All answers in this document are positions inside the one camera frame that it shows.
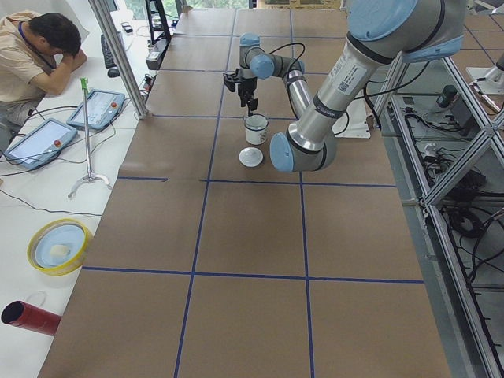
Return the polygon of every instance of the tablet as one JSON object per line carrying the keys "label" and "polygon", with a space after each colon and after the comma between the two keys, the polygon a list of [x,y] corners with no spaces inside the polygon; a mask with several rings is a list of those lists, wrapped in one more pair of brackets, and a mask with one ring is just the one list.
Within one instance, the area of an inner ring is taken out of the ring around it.
{"label": "tablet", "polygon": [[13,163],[38,168],[56,158],[77,135],[77,130],[49,118],[4,153]]}
{"label": "tablet", "polygon": [[[102,130],[112,122],[124,103],[122,93],[93,89],[87,95],[87,123],[90,130]],[[76,128],[84,128],[84,103],[66,121]]]}

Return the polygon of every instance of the metal stand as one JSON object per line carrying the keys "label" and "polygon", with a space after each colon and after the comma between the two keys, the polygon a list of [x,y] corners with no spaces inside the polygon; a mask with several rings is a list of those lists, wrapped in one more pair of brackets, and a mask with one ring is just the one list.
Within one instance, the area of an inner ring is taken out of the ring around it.
{"label": "metal stand", "polygon": [[86,140],[86,166],[87,166],[87,175],[82,179],[78,180],[75,184],[73,184],[72,190],[69,193],[69,198],[74,198],[79,187],[84,183],[93,183],[96,180],[101,180],[105,183],[105,185],[112,190],[110,186],[109,179],[107,176],[99,175],[93,172],[93,168],[91,166],[91,148],[89,142],[89,122],[87,120],[87,79],[84,77],[80,78],[80,83],[82,85],[83,92],[83,111],[84,111],[84,139]]}

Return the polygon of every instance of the white saucer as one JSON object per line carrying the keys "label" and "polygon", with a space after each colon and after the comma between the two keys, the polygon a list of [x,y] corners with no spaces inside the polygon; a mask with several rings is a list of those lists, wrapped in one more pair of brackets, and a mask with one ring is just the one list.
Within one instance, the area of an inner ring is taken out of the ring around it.
{"label": "white saucer", "polygon": [[246,167],[257,167],[262,162],[262,152],[255,147],[247,147],[240,151],[239,161]]}

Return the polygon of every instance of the table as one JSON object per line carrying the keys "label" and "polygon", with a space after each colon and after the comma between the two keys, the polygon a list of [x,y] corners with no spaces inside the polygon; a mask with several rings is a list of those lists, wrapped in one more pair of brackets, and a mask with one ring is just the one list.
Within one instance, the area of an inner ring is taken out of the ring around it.
{"label": "table", "polygon": [[[88,17],[93,17],[89,9]],[[154,74],[146,66],[148,28],[146,21],[130,21],[135,33],[124,35],[124,48],[138,84],[145,74]],[[100,45],[101,32],[96,25],[83,42],[87,62],[72,74],[64,93],[57,97],[44,98],[38,111],[58,106],[77,106],[82,102],[80,77],[87,77],[89,88],[126,93],[120,77],[109,78],[103,64]],[[101,143],[91,155],[96,173],[106,175],[114,185],[117,170],[123,161],[138,119],[135,109],[126,101],[122,114],[102,132],[91,137],[91,149]],[[44,117],[53,117],[65,122],[73,109],[57,109],[44,112]],[[28,133],[43,122],[41,117],[32,117],[22,128]],[[35,207],[67,210],[76,213],[93,213],[97,216],[48,213],[34,210],[20,201],[0,193],[0,307],[21,300],[32,302],[44,309],[63,314],[79,269],[66,276],[47,276],[32,268],[27,260],[26,250],[33,235],[44,225],[57,219],[70,217],[85,224],[95,233],[100,215],[106,207],[110,190],[102,181],[83,185],[74,199],[68,199],[72,185],[86,175],[86,154],[83,132],[75,140],[80,142],[64,150],[60,157],[48,166],[34,172],[10,165],[3,158],[0,162],[0,177],[4,183],[0,187],[6,193],[22,198]],[[73,164],[68,161],[81,161]],[[0,324],[0,376],[30,378],[36,376],[46,357],[53,338],[35,332],[25,331]]]}

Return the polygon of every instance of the red tube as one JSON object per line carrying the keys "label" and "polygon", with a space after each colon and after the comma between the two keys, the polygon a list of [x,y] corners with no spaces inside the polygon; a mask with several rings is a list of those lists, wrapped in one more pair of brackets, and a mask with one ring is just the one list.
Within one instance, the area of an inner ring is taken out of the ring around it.
{"label": "red tube", "polygon": [[2,312],[2,322],[14,327],[28,329],[54,336],[61,317],[22,301],[10,303]]}

